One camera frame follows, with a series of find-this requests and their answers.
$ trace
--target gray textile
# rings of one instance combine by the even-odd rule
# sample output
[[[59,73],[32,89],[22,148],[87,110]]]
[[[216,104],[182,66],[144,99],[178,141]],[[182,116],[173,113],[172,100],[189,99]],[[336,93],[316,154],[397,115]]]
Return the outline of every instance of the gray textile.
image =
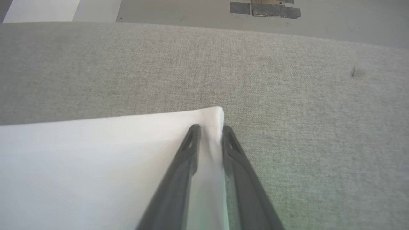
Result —
[[[0,124],[222,106],[287,230],[409,226],[408,50],[24,23],[0,25],[0,53]]]

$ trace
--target gray table surface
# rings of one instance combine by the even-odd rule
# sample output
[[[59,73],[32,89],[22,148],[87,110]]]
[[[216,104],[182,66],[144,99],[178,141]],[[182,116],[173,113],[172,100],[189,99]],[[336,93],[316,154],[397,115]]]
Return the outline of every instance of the gray table surface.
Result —
[[[0,25],[0,53],[2,125],[222,106],[286,229],[409,225],[408,50],[22,23]]]

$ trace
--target white fabric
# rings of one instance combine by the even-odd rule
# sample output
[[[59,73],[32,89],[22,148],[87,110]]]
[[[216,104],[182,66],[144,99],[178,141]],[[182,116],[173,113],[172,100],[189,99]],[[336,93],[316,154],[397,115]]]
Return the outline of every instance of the white fabric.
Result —
[[[13,0],[3,22],[71,22],[79,1]]]
[[[193,124],[202,137],[187,227],[223,229],[223,118],[213,107],[0,126],[0,229],[134,230]]]

